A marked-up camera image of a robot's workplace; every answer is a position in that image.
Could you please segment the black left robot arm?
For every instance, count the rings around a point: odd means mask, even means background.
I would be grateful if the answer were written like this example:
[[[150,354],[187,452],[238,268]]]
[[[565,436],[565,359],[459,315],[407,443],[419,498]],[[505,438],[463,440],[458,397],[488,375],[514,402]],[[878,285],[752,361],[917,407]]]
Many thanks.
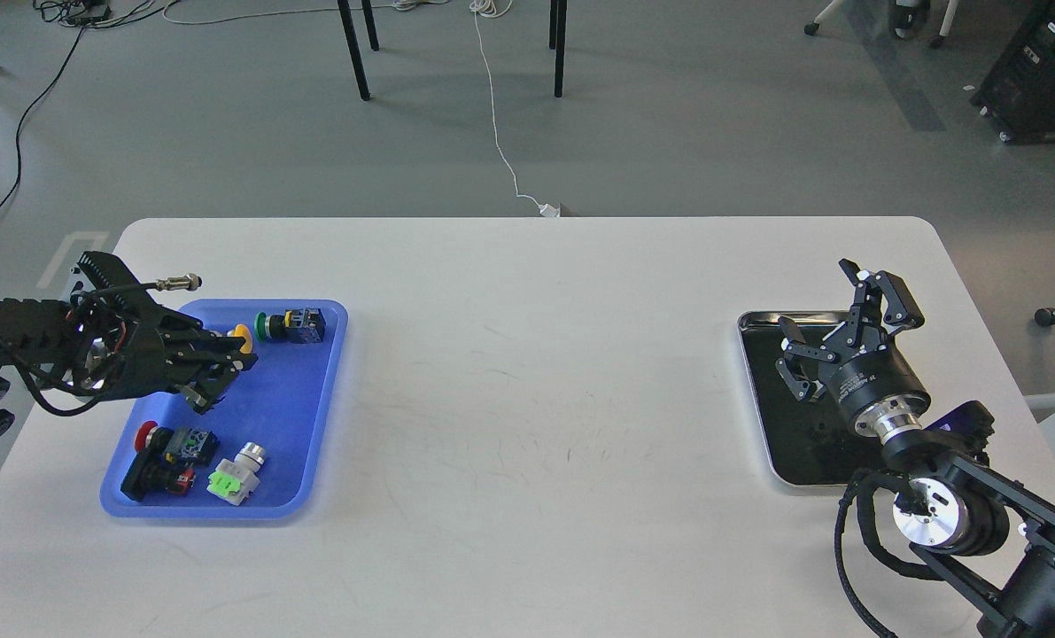
[[[99,402],[155,393],[181,395],[204,415],[257,362],[248,332],[210,331],[199,318],[164,307],[155,291],[195,291],[198,275],[142,282],[117,255],[87,251],[71,271],[62,299],[0,299],[1,375],[13,367],[28,394],[51,415],[73,415],[43,397],[53,389]],[[14,415],[0,409],[0,437]]]

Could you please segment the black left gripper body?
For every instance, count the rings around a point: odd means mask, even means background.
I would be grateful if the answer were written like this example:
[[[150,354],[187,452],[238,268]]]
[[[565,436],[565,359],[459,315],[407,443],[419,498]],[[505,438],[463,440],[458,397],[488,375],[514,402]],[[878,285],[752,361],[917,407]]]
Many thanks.
[[[151,301],[119,312],[131,332],[117,351],[119,366],[102,384],[101,399],[116,401],[155,392],[176,393],[198,378],[191,339],[203,330],[202,320],[180,314]]]

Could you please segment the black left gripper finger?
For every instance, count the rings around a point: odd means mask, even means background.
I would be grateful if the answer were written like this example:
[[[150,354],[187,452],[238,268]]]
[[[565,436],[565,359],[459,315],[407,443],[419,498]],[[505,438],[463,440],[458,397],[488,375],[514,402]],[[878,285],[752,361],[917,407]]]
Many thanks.
[[[220,402],[228,388],[239,379],[239,373],[237,368],[202,370],[194,378],[171,383],[169,392],[180,397],[188,408],[204,415]]]
[[[199,369],[237,368],[251,370],[258,361],[255,351],[241,354],[239,340],[227,339],[224,332],[208,330],[172,331],[164,334],[164,351],[175,366],[187,364]]]

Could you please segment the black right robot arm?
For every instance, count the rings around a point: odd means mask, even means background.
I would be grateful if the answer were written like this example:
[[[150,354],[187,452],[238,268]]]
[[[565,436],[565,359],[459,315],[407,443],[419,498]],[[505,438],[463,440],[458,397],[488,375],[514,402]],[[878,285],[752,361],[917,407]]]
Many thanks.
[[[775,367],[798,402],[831,397],[855,433],[880,442],[884,467],[856,470],[836,513],[836,573],[852,610],[872,634],[891,635],[844,571],[850,510],[875,560],[950,584],[980,611],[978,634],[1055,637],[1055,506],[991,468],[994,419],[980,402],[920,424],[931,399],[895,342],[924,323],[912,291],[891,272],[839,265],[855,290],[848,313],[818,345],[780,316]]]

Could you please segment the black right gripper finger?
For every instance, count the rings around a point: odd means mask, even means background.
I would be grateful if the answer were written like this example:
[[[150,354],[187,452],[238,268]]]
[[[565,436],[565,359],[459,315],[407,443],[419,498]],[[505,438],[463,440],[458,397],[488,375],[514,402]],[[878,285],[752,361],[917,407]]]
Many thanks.
[[[899,276],[864,270],[853,260],[841,259],[839,266],[853,286],[853,301],[842,324],[842,340],[849,350],[888,350],[898,332],[924,326],[919,303]]]
[[[783,336],[776,371],[798,402],[818,402],[826,394],[826,385],[818,376],[818,365],[838,363],[838,353],[826,345],[808,344],[802,328],[790,316],[779,315],[776,324]]]

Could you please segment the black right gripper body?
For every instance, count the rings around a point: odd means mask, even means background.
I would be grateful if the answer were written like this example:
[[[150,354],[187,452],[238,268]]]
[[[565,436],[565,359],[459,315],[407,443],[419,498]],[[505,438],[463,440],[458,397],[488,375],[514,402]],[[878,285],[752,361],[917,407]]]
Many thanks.
[[[824,386],[844,423],[863,437],[918,431],[931,397],[898,348],[859,353],[844,363],[824,364]]]

